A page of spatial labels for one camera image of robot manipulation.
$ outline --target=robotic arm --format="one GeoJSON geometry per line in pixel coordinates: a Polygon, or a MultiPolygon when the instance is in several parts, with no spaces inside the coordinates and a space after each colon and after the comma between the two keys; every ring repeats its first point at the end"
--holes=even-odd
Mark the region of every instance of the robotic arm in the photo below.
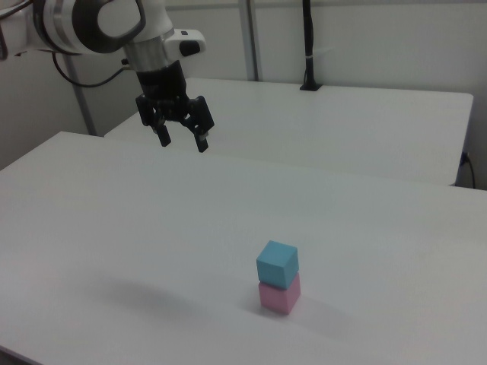
{"type": "Polygon", "coordinates": [[[179,122],[205,151],[213,118],[204,97],[186,95],[180,64],[205,51],[205,38],[174,29],[165,0],[0,0],[0,60],[32,49],[76,56],[121,48],[142,87],[142,123],[167,146],[165,122],[179,122]]]}

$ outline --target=white tabletop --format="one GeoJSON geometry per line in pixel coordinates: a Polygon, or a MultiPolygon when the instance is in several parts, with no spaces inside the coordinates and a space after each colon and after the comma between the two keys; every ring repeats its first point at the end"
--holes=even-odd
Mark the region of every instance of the white tabletop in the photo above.
{"type": "MultiPolygon", "coordinates": [[[[453,184],[473,97],[431,91],[189,79],[215,120],[207,154],[345,173],[453,184]]],[[[169,147],[196,151],[193,135],[168,123],[169,147]]],[[[159,145],[138,114],[106,135],[159,145]]]]}
{"type": "Polygon", "coordinates": [[[0,172],[0,346],[45,365],[487,361],[487,195],[59,134],[0,172]],[[290,316],[256,257],[298,247],[290,316]]]}

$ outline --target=cube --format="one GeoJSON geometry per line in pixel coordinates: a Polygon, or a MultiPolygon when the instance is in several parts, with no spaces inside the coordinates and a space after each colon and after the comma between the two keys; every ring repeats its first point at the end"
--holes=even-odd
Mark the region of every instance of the cube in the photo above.
{"type": "Polygon", "coordinates": [[[273,287],[288,289],[298,273],[298,249],[269,241],[257,258],[259,280],[273,287]]]}
{"type": "Polygon", "coordinates": [[[287,290],[259,283],[260,304],[279,313],[289,314],[301,295],[299,273],[287,290]]]}

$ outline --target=blue cube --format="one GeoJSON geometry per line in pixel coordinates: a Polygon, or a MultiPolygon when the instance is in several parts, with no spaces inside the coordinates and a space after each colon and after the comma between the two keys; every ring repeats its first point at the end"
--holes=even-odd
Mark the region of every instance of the blue cube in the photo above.
{"type": "Polygon", "coordinates": [[[288,289],[299,271],[298,249],[269,241],[257,258],[259,280],[281,289],[288,289]]]}

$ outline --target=gray wall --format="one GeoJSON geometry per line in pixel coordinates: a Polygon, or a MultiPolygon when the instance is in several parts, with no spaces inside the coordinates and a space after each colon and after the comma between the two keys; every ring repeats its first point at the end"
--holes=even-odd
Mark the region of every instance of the gray wall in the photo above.
{"type": "MultiPolygon", "coordinates": [[[[205,53],[182,61],[186,77],[247,79],[246,56],[237,5],[168,11],[176,28],[200,30],[206,38],[205,53]]],[[[73,57],[84,83],[98,82],[120,67],[123,51],[108,56],[73,57]]],[[[84,97],[98,135],[105,135],[136,113],[135,98],[142,92],[134,72],[126,71],[108,85],[84,89],[84,97]]]]}
{"type": "Polygon", "coordinates": [[[0,62],[0,80],[0,169],[60,131],[87,132],[73,88],[50,54],[0,62]]]}
{"type": "MultiPolygon", "coordinates": [[[[487,189],[487,4],[314,6],[313,15],[315,49],[332,48],[315,61],[318,81],[472,94],[465,149],[487,189]]],[[[301,8],[258,4],[256,23],[262,79],[301,83],[301,8]]],[[[467,167],[459,183],[470,186],[467,167]]]]}

